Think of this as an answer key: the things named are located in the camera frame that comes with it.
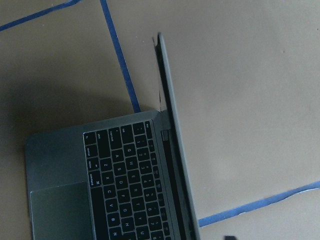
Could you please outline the grey laptop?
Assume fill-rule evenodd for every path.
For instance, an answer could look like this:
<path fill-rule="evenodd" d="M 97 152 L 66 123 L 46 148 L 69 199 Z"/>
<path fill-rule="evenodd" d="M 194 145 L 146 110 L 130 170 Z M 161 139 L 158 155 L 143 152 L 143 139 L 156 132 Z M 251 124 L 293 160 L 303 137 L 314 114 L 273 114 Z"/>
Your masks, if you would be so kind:
<path fill-rule="evenodd" d="M 27 138 L 33 239 L 200 238 L 163 34 L 154 48 L 163 109 Z"/>

